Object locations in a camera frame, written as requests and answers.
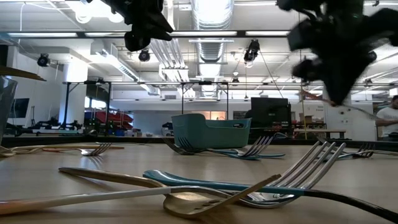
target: teal handle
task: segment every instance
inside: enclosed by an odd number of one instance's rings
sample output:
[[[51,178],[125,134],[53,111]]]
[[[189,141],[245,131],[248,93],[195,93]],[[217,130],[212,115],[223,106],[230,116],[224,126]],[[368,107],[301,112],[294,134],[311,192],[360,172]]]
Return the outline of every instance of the teal handle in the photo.
[[[147,170],[142,175],[143,177],[159,181],[168,186],[184,186],[184,185],[192,185],[192,186],[200,186],[200,187],[208,187],[212,189],[218,190],[233,190],[233,191],[242,191],[251,185],[248,184],[234,184],[234,183],[226,183],[226,182],[215,182],[215,181],[207,181],[207,180],[195,180],[195,179],[187,179],[184,177],[179,177],[177,175],[169,174],[168,172],[163,172],[160,170]],[[284,194],[284,195],[296,195],[296,196],[304,196],[304,189],[293,189],[287,187],[263,187],[258,190],[258,192],[262,193],[271,193],[271,194]]]
[[[222,149],[212,150],[212,152],[224,154],[224,155],[227,155],[227,156],[229,154],[232,154],[232,155],[237,155],[238,154],[238,152],[236,152],[236,151],[222,150]],[[258,159],[269,159],[269,158],[279,158],[279,157],[284,157],[284,156],[286,156],[286,154],[278,153],[278,154],[261,154],[261,155],[258,155],[256,157],[258,157]]]

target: person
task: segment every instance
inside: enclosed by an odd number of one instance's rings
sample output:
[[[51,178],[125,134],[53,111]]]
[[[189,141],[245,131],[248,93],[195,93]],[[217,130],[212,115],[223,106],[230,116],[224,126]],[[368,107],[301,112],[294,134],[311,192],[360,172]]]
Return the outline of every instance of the person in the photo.
[[[398,95],[392,98],[390,106],[377,113],[377,117],[376,126],[382,127],[383,141],[392,141],[389,134],[398,132]]]

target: plastic bin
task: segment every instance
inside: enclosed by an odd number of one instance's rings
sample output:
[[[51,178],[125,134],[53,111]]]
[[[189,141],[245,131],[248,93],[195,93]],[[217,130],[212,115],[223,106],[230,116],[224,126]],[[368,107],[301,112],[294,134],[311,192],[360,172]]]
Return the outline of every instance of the plastic bin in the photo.
[[[172,117],[175,143],[185,138],[196,149],[225,149],[248,144],[250,119],[227,121],[206,120],[202,114],[183,114]]]
[[[12,102],[14,101],[17,84],[18,82],[15,80],[0,76],[0,144],[2,135],[7,126],[7,120]]]

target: spotlight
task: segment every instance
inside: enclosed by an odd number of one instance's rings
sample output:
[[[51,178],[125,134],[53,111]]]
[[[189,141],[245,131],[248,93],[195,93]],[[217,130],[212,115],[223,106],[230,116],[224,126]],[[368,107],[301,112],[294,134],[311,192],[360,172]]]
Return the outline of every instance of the spotlight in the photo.
[[[138,59],[141,62],[149,61],[149,59],[150,59],[149,50],[148,49],[141,50],[141,53],[139,54]]]
[[[48,54],[40,54],[37,60],[37,65],[40,67],[48,67],[50,65],[50,59]]]
[[[232,79],[232,82],[233,82],[233,83],[239,83],[239,79],[238,79],[238,78],[233,78],[233,79]]]
[[[244,63],[246,66],[252,66],[254,59],[258,56],[260,50],[260,43],[258,40],[251,40],[246,53],[244,54]]]

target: red object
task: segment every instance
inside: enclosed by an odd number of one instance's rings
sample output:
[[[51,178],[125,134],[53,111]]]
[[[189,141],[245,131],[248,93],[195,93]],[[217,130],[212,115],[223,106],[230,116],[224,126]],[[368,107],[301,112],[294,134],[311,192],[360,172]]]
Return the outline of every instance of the red object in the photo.
[[[106,113],[105,113],[105,111],[99,111],[99,112],[95,113],[95,117],[102,123],[105,123]],[[131,129],[132,126],[129,123],[131,123],[133,121],[133,119],[127,114],[123,114],[123,119],[122,119],[121,113],[117,112],[116,114],[109,113],[108,121],[113,121],[113,123],[116,126],[120,126],[121,122],[123,121],[122,126],[127,129]]]

